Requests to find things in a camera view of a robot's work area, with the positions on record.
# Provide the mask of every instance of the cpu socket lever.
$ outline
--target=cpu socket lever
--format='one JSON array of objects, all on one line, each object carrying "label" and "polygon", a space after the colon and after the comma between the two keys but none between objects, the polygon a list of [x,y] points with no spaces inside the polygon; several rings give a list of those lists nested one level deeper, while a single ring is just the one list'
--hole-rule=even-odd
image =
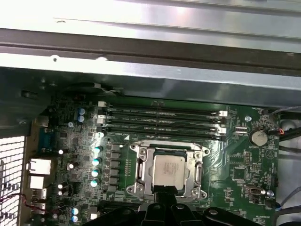
[{"label": "cpu socket lever", "polygon": [[207,197],[201,181],[208,148],[187,142],[142,140],[132,143],[130,149],[136,152],[137,162],[135,183],[127,187],[128,194],[153,200],[154,186],[175,186],[179,202]]}]

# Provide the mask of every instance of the ventilation grille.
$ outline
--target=ventilation grille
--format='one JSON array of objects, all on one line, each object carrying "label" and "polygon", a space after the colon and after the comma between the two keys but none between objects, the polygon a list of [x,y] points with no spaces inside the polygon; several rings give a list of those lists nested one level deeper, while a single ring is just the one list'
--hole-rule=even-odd
[{"label": "ventilation grille", "polygon": [[[21,192],[25,137],[0,139],[0,197]],[[16,226],[20,196],[0,203],[0,226]]]}]

